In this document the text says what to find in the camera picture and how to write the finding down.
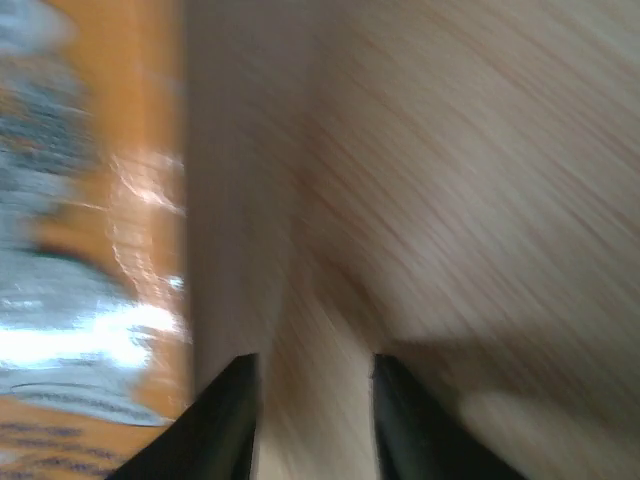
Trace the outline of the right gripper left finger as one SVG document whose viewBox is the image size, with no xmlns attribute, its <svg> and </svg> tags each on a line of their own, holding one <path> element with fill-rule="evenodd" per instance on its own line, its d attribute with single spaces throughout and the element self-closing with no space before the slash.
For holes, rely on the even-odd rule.
<svg viewBox="0 0 640 480">
<path fill-rule="evenodd" d="M 111 480 L 249 479 L 258 415 L 258 357 L 234 358 L 159 437 Z"/>
</svg>

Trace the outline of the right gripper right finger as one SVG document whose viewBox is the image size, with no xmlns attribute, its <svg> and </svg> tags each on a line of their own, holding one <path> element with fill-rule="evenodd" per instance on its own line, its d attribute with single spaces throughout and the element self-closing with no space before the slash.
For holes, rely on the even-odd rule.
<svg viewBox="0 0 640 480">
<path fill-rule="evenodd" d="M 397 358 L 374 357 L 372 386 L 375 442 L 382 479 L 522 477 L 463 428 Z"/>
</svg>

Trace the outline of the orange comic book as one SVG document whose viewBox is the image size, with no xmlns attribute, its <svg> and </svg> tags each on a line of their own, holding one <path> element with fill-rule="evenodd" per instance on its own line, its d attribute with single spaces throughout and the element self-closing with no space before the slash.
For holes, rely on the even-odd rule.
<svg viewBox="0 0 640 480">
<path fill-rule="evenodd" d="M 105 479 L 191 401 L 180 20 L 1 5 L 5 479 Z"/>
</svg>

